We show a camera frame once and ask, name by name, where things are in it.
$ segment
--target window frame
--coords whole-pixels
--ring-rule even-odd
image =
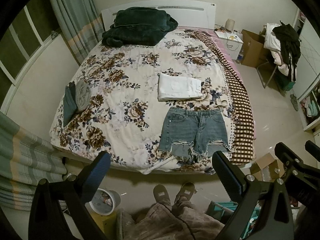
[[[0,111],[4,114],[7,114],[8,110],[9,110],[9,106],[13,100],[13,97],[15,95],[15,93],[18,90],[19,85],[21,84],[24,76],[26,75],[26,73],[28,72],[28,70],[30,69],[30,67],[33,65],[33,63],[36,61],[36,59],[40,56],[40,54],[49,46],[49,44],[53,41],[51,36],[49,35],[49,37],[47,37],[47,39],[45,41],[42,41],[38,31],[36,30],[35,25],[32,22],[31,16],[29,14],[27,5],[23,8],[27,18],[28,18],[28,22],[32,28],[32,31],[34,32],[36,38],[38,39],[39,43],[40,43],[40,47],[31,55],[31,57],[26,53],[24,47],[22,46],[12,24],[10,24],[8,30],[10,31],[15,43],[17,44],[20,52],[22,53],[22,55],[25,57],[25,59],[27,60],[27,62],[25,63],[25,65],[22,67],[22,69],[20,70],[19,74],[17,75],[16,78],[13,78],[11,76],[11,74],[8,72],[8,70],[5,68],[4,64],[1,62],[0,60],[0,71],[3,71],[3,73],[7,76],[7,78],[10,80],[11,87],[9,88],[7,95],[4,98],[4,101],[1,105]]]

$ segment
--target person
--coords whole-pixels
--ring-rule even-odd
[[[194,191],[193,183],[182,185],[172,206],[167,189],[163,185],[155,186],[156,204],[143,220],[130,228],[124,240],[215,239],[224,225],[196,210],[190,201]]]

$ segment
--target shorts pocket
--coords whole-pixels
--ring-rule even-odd
[[[181,114],[173,114],[171,113],[169,115],[169,121],[171,122],[182,122],[186,119],[185,115],[181,115]]]
[[[216,122],[224,122],[222,114],[214,114],[212,116],[212,118],[216,121]]]

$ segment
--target striped curtain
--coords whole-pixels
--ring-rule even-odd
[[[52,155],[56,152],[0,112],[0,204],[30,211],[38,181],[62,181],[67,173],[61,158]]]
[[[60,28],[81,64],[104,32],[92,0],[50,0]]]

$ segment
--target nightstand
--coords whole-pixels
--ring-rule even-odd
[[[231,58],[236,60],[242,48],[243,41],[233,33],[223,33],[217,31],[215,31],[215,33],[218,35],[219,39],[226,47]]]

